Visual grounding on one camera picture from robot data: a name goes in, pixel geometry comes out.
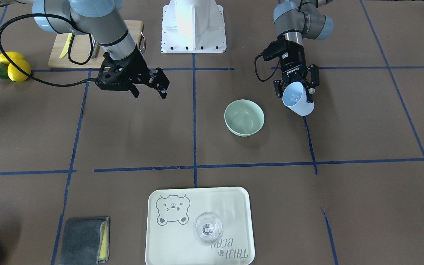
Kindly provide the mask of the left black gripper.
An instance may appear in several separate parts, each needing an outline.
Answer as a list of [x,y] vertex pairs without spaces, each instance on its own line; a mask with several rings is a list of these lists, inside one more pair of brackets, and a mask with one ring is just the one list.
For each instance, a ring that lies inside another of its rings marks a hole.
[[293,82],[303,82],[307,103],[313,103],[313,94],[320,85],[319,66],[306,66],[304,47],[289,40],[271,42],[263,51],[265,61],[279,58],[282,77],[273,85],[278,98],[283,97],[286,86]]

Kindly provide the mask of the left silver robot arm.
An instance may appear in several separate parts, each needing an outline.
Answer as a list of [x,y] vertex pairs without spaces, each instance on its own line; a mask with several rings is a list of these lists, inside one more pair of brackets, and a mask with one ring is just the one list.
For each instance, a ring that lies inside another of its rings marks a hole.
[[278,58],[282,75],[273,81],[278,98],[293,82],[304,87],[306,101],[313,103],[313,93],[319,86],[319,67],[308,65],[303,47],[303,39],[324,40],[331,35],[334,22],[331,17],[322,15],[318,7],[330,3],[329,0],[285,0],[273,11],[273,24],[276,40],[272,41],[260,56],[264,61]]

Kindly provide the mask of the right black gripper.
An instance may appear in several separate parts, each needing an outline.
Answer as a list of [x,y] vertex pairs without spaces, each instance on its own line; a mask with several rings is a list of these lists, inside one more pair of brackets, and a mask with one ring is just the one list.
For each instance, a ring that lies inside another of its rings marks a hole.
[[140,50],[134,50],[124,59],[113,59],[111,53],[104,52],[104,60],[99,69],[95,84],[105,91],[130,91],[135,98],[139,90],[135,84],[155,89],[165,100],[170,81],[161,68],[150,70]]

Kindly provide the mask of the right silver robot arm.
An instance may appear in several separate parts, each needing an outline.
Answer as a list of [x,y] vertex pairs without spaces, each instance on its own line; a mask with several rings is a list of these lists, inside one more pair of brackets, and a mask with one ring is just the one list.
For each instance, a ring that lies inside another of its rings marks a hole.
[[136,84],[158,91],[165,99],[170,84],[161,68],[151,70],[131,35],[119,9],[121,0],[36,0],[34,14],[40,28],[47,32],[90,34],[104,50],[104,61],[95,84],[105,91],[131,92],[139,96]]

